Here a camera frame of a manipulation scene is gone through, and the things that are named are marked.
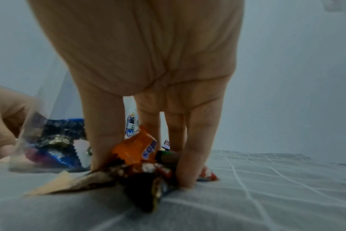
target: blurred hand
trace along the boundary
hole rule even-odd
[[[32,97],[0,88],[0,159],[13,152],[32,104]]]
[[[81,95],[92,169],[124,140],[123,96],[160,141],[165,113],[181,186],[192,187],[236,66],[243,0],[29,0]]]

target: orange candy wrapper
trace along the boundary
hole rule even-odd
[[[144,126],[140,126],[136,135],[116,145],[112,153],[117,154],[126,164],[136,164],[141,161],[155,162],[159,147],[157,140]]]

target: clear plastic bag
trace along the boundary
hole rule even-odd
[[[11,156],[9,169],[21,172],[89,170],[91,149],[82,106],[69,72],[46,78]]]

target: gray fabric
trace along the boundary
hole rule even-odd
[[[303,155],[213,150],[218,182],[198,182],[141,213],[120,187],[23,198],[55,174],[0,163],[0,231],[346,230],[346,165]]]

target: human hand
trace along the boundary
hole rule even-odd
[[[29,3],[80,93],[92,169],[124,140],[122,97],[134,96],[139,124],[159,142],[164,112],[171,149],[182,151],[178,182],[192,187],[235,70],[243,0]]]
[[[32,105],[32,97],[0,88],[0,159],[13,152],[16,137]]]

